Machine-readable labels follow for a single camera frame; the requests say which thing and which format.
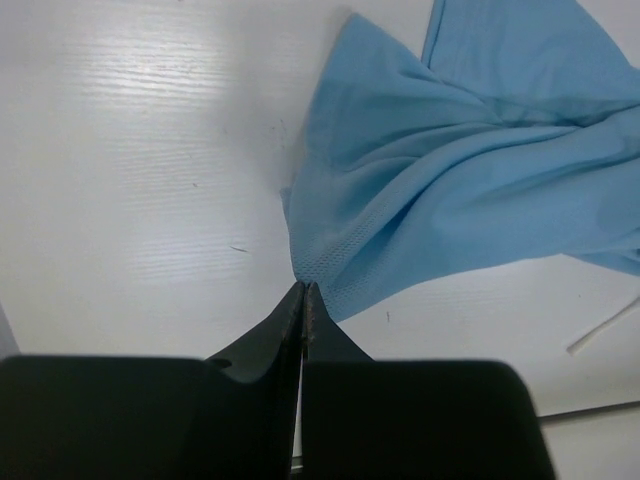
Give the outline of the light blue shorts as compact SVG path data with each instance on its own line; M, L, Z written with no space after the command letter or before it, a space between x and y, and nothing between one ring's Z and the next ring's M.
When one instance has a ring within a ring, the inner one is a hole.
M574 1L437 1L413 54L341 28L283 203L336 321L429 280L559 254L639 271L639 71Z

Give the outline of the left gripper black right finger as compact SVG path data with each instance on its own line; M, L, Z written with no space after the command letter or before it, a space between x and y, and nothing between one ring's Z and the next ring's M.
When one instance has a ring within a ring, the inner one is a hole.
M507 364L376 361L315 284L304 322L303 478L554 478L529 391Z

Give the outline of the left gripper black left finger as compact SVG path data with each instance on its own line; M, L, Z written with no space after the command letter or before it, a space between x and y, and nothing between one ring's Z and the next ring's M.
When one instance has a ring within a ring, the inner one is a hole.
M304 298L295 284L207 359L5 359L2 477L288 478Z

